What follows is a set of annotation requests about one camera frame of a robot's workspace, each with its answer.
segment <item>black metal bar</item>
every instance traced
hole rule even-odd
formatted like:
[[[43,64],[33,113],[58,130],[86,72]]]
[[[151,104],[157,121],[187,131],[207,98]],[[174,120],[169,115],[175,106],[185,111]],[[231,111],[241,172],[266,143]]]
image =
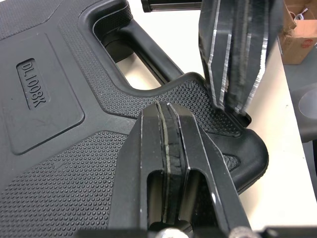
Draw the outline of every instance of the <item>black metal bar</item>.
[[[143,11],[199,10],[202,0],[141,0]]]

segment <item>white table surface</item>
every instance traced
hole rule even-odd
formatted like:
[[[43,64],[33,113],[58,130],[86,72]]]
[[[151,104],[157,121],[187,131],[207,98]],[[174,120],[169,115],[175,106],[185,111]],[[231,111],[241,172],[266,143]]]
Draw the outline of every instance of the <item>white table surface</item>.
[[[140,0],[129,2],[134,19],[182,71],[204,75],[198,50],[200,11],[143,13]],[[142,72],[138,60],[132,67],[120,64],[134,87],[158,87],[147,81],[148,72]],[[252,228],[317,225],[317,203],[277,45],[247,112],[252,117],[249,128],[262,138],[269,153],[264,176],[240,195]]]

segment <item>textured dot pattern surface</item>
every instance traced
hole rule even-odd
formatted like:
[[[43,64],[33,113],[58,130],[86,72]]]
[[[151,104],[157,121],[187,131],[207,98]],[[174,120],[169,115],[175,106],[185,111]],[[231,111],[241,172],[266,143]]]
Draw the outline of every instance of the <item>textured dot pattern surface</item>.
[[[0,237],[72,237],[105,229],[126,135],[98,132],[17,177],[0,194]]]
[[[0,40],[46,22],[63,0],[9,0],[0,3]]]
[[[233,171],[236,167],[240,165],[239,159],[234,155],[223,155],[223,158],[229,171]]]
[[[157,99],[187,107],[196,116],[200,126],[209,133],[227,136],[240,135],[240,130],[226,114],[211,108],[207,93],[196,81],[187,81],[155,97],[131,96],[115,87],[95,54],[91,51],[77,27],[75,27],[78,16],[87,7],[86,0],[75,1],[72,8],[62,17],[59,27],[104,111],[136,118],[141,109],[152,104]]]

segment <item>cardboard box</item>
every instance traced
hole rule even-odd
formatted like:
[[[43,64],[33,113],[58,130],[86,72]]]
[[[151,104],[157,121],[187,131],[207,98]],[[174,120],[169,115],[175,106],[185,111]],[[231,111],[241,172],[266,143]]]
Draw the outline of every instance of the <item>cardboard box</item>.
[[[292,15],[305,8],[304,20]],[[300,64],[317,43],[317,0],[285,0],[283,32],[280,34],[284,64]]]

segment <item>metal bolt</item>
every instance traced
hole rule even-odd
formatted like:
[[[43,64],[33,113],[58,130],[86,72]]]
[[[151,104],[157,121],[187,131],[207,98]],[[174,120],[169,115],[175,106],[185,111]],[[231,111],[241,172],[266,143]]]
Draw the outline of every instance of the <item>metal bolt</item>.
[[[188,238],[188,236],[179,229],[167,228],[161,230],[155,238]]]
[[[236,227],[231,230],[229,238],[260,238],[258,234],[254,233],[247,227]]]

